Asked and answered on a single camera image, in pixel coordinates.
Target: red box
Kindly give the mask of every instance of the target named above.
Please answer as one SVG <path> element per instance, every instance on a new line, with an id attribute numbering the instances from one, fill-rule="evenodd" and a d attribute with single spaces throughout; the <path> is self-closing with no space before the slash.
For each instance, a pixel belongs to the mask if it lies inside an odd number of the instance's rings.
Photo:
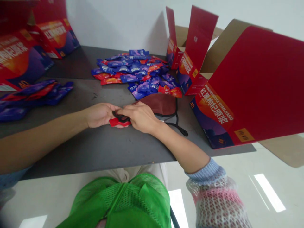
<path id="1" fill-rule="evenodd" d="M 185 52 L 178 64 L 177 78 L 185 95 L 197 94 L 203 86 L 203 65 L 218 16 L 192 6 Z"/>
<path id="2" fill-rule="evenodd" d="M 51 58 L 62 59 L 79 42 L 67 20 L 64 0 L 41 0 L 33 5 L 28 30 Z"/>
<path id="3" fill-rule="evenodd" d="M 177 69 L 185 51 L 189 28 L 175 25 L 173 9 L 166 6 L 166 12 L 170 34 L 166 58 L 171 69 Z M 221 32 L 220 28 L 215 28 L 212 40 L 218 37 Z"/>
<path id="4" fill-rule="evenodd" d="M 190 103 L 211 147 L 304 132 L 303 62 L 302 41 L 254 26 L 241 32 Z"/>
<path id="5" fill-rule="evenodd" d="M 34 2 L 0 1 L 0 91 L 33 84 L 54 64 L 24 29 Z"/>

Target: forearm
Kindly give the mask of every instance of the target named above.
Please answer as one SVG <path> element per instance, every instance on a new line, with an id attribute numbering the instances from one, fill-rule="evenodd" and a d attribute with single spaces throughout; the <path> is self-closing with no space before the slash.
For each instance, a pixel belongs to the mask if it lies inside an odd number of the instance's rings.
<path id="1" fill-rule="evenodd" d="M 205 167 L 210 157 L 197 145 L 160 123 L 152 133 L 172 152 L 186 173 L 194 173 Z"/>
<path id="2" fill-rule="evenodd" d="M 88 127 L 80 112 L 0 139 L 0 174 L 24 169 Z"/>

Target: white floor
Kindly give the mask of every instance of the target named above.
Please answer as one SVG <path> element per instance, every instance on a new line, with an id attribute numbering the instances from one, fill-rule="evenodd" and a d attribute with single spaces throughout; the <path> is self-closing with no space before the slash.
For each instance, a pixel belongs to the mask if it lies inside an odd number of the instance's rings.
<path id="1" fill-rule="evenodd" d="M 292 168 L 259 143 L 254 146 L 257 152 L 214 158 L 238 183 L 252 226 L 304 227 L 304 167 Z M 187 176 L 177 162 L 168 163 L 167 169 L 168 190 L 181 190 L 186 212 L 186 219 L 178 216 L 179 224 L 181 228 L 195 227 L 195 207 L 185 186 Z M 14 187 L 16 195 L 0 211 L 3 226 L 56 227 L 68 216 L 77 192 L 95 175 L 96 172 L 20 181 Z"/>

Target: packet pile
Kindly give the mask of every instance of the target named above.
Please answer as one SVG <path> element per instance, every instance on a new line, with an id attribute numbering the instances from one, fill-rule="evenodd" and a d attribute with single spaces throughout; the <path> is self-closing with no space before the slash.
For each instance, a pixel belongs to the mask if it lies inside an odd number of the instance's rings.
<path id="1" fill-rule="evenodd" d="M 57 105 L 72 89 L 73 82 L 61 85 L 50 79 L 5 94 L 0 98 L 0 122 L 20 120 L 35 107 Z"/>
<path id="2" fill-rule="evenodd" d="M 93 69 L 91 73 L 100 80 L 102 86 L 128 83 L 128 89 L 136 100 L 158 92 L 182 97 L 180 84 L 168 73 L 167 62 L 149 54 L 144 49 L 129 50 L 129 53 L 105 60 L 97 59 L 99 68 Z"/>

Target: brown face mask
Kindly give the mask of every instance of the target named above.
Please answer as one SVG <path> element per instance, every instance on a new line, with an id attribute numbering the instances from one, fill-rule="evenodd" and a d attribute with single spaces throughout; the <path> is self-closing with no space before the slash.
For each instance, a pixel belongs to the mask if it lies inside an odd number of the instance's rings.
<path id="1" fill-rule="evenodd" d="M 184 136 L 188 136 L 188 132 L 178 126 L 177 115 L 177 98 L 163 93 L 154 93 L 146 96 L 139 101 L 148 105 L 156 116 L 161 117 L 173 117 L 176 116 L 176 123 L 166 123 L 168 125 L 175 126 Z M 119 119 L 120 122 L 125 123 L 130 120 L 129 117 L 117 114 L 117 111 L 113 111 L 113 115 Z"/>

